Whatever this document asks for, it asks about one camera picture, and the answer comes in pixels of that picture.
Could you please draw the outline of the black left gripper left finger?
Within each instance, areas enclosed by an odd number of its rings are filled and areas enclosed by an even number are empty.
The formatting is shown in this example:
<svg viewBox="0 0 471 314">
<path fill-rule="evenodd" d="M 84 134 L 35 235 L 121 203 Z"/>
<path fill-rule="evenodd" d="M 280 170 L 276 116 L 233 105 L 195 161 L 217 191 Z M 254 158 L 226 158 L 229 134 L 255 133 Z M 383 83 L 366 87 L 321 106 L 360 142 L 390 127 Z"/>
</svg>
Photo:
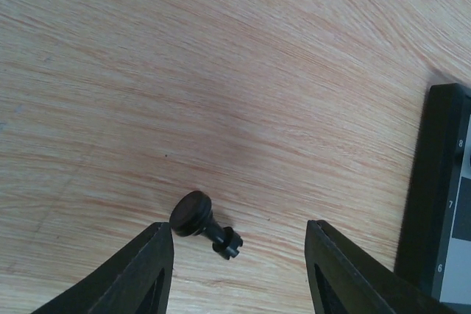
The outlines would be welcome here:
<svg viewBox="0 0 471 314">
<path fill-rule="evenodd" d="M 148 226 L 36 313 L 165 313 L 174 263 L 167 222 Z"/>
</svg>

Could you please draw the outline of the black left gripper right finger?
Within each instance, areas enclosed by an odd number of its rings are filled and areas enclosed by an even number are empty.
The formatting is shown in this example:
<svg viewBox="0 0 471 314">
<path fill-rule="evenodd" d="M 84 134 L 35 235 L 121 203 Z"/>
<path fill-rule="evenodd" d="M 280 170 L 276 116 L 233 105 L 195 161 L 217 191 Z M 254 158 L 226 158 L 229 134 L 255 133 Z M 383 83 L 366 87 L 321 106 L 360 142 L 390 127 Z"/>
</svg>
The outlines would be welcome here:
<svg viewBox="0 0 471 314">
<path fill-rule="evenodd" d="M 308 221 L 305 263 L 316 313 L 453 313 L 328 222 Z"/>
</svg>

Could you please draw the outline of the black chess rook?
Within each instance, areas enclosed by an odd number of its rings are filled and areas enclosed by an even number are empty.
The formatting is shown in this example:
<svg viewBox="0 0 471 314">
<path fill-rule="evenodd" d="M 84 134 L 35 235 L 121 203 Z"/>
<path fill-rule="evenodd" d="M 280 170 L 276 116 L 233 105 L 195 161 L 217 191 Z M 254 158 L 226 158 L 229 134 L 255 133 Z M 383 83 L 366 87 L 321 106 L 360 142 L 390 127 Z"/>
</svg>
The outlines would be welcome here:
<svg viewBox="0 0 471 314">
<path fill-rule="evenodd" d="M 172 210 L 169 224 L 180 237 L 202 235 L 225 260 L 235 258 L 243 246 L 241 236 L 231 226 L 222 227 L 213 217 L 212 201 L 200 190 L 184 196 Z"/>
</svg>

